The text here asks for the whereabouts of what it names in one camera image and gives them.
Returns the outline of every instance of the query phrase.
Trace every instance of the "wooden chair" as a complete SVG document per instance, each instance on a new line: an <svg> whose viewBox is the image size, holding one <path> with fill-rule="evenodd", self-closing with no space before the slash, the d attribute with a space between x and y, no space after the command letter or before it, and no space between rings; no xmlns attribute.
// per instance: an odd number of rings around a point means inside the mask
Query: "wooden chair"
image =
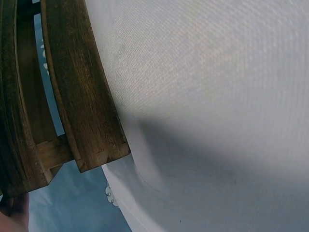
<svg viewBox="0 0 309 232"><path fill-rule="evenodd" d="M43 89L34 15L41 13L57 137ZM50 183L62 164L80 172L129 154L84 0L0 0L0 189L13 197Z"/></svg>

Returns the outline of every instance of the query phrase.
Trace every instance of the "dark wood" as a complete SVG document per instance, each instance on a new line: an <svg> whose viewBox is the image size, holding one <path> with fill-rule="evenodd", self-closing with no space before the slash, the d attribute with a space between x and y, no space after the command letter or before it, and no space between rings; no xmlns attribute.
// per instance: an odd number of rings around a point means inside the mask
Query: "dark wood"
<svg viewBox="0 0 309 232"><path fill-rule="evenodd" d="M46 169L51 169L74 160L66 135L40 143L37 145L37 148L43 166Z"/></svg>
<svg viewBox="0 0 309 232"><path fill-rule="evenodd" d="M36 3L28 3L28 0L18 1L18 9L17 9L17 19L18 20L24 20L28 18L32 18L34 15L37 15L41 13L41 3L36 2Z"/></svg>
<svg viewBox="0 0 309 232"><path fill-rule="evenodd" d="M16 44L16 0L0 2L0 189L16 196L52 179L38 158L21 88Z"/></svg>
<svg viewBox="0 0 309 232"><path fill-rule="evenodd" d="M17 15L23 9L30 9L31 7L33 7L32 0L24 0L23 5L19 4L17 6ZM48 108L41 78L33 16L17 17L16 34L18 35L17 53L21 86L32 137L35 144L38 145L44 141L57 139L57 133ZM55 160L59 160L57 154L53 153L53 155ZM46 167L44 162L42 163L45 170L56 167Z"/></svg>
<svg viewBox="0 0 309 232"><path fill-rule="evenodd" d="M81 172L129 154L84 0L41 0L49 74Z"/></svg>

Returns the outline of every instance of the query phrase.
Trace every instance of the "hand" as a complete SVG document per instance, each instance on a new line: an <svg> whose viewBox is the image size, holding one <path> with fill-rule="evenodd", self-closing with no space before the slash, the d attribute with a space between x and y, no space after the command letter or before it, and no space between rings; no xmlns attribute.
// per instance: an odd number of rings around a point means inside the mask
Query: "hand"
<svg viewBox="0 0 309 232"><path fill-rule="evenodd" d="M0 202L0 232L28 232L29 194Z"/></svg>

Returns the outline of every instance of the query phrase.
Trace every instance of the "white fabric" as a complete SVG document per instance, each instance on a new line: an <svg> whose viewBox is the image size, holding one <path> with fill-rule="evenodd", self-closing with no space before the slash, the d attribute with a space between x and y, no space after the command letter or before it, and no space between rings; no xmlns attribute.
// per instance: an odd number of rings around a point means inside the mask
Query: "white fabric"
<svg viewBox="0 0 309 232"><path fill-rule="evenodd" d="M86 4L134 159L104 166L132 230L308 231L309 1Z"/></svg>

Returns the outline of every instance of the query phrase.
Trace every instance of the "wooden frame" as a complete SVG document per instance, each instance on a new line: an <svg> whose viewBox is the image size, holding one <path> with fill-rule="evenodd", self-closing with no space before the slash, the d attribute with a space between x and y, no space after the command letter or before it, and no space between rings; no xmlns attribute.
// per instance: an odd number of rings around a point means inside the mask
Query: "wooden frame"
<svg viewBox="0 0 309 232"><path fill-rule="evenodd" d="M65 135L43 89L33 16ZM0 189L13 197L50 183L75 160L81 172L129 154L84 0L0 1Z"/></svg>

